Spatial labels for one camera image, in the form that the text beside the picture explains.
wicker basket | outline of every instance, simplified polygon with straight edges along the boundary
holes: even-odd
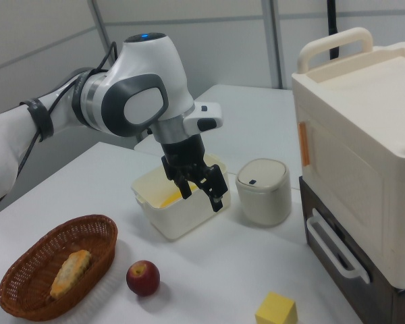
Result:
[[[0,283],[0,306],[15,317],[46,321],[77,305],[111,266],[117,226],[104,215],[87,215],[50,231],[24,253]],[[90,265],[78,283],[63,297],[50,297],[51,285],[70,253],[87,250]]]

white handle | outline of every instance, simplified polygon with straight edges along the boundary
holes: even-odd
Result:
[[[309,61],[316,54],[328,51],[338,46],[362,41],[362,52],[371,52],[373,39],[371,33],[364,28],[356,27],[344,32],[330,35],[318,40],[314,40],[305,45],[298,56],[298,73],[303,74],[309,71]]]
[[[219,103],[195,101],[194,111],[183,119],[184,130],[189,136],[219,128],[222,124],[222,109]]]
[[[344,266],[339,262],[338,258],[332,253],[332,251],[329,249],[329,247],[326,245],[326,243],[313,227],[316,223],[321,226],[321,228],[330,237],[337,248],[339,248],[340,252],[347,258],[347,260],[353,266],[353,270],[345,269]],[[334,264],[341,275],[348,279],[362,277],[366,284],[369,284],[371,282],[365,268],[363,268],[363,266],[357,261],[356,257],[352,255],[350,250],[348,250],[346,245],[339,239],[336,233],[331,229],[329,224],[325,222],[323,217],[320,215],[320,213],[318,213],[316,209],[313,209],[313,216],[306,221],[306,225],[309,233],[317,241],[319,246],[323,249],[324,253],[329,257],[330,261]]]

black strap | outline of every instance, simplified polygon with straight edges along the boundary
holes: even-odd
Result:
[[[98,71],[96,69],[93,69],[81,73],[75,81],[74,95],[72,96],[72,109],[74,110],[75,116],[78,118],[81,124],[90,128],[92,127],[88,124],[81,111],[81,93],[87,79],[97,72]]]
[[[337,34],[338,27],[336,26],[336,0],[327,0],[327,17],[329,20],[329,35]],[[339,47],[330,49],[330,59],[339,57]]]
[[[54,135],[53,121],[51,120],[48,109],[43,105],[43,103],[41,103],[41,101],[37,98],[31,98],[20,103],[20,105],[23,104],[28,106],[27,110],[31,114],[34,123],[40,130],[39,142],[42,142],[44,139]]]

plastic storage cart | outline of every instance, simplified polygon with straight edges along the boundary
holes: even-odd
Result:
[[[307,44],[292,77],[308,242],[365,323],[405,323],[405,43],[353,28]]]

white wall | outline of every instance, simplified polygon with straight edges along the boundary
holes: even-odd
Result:
[[[291,89],[291,74],[297,70],[297,58],[305,44],[328,35],[327,2],[309,0],[279,0],[278,35],[285,88]],[[405,0],[348,0],[336,1],[337,30],[353,27],[368,29],[375,46],[386,46],[405,41]],[[340,56],[358,51],[358,47],[341,47]],[[329,59],[326,52],[313,63]]]
[[[174,42],[193,97],[214,84],[277,88],[261,0],[95,1],[109,40],[162,32]]]
[[[99,64],[105,49],[89,4],[0,0],[0,113],[49,92],[77,68]],[[98,141],[130,148],[136,144],[134,138],[88,128],[56,134],[35,146],[0,210]]]

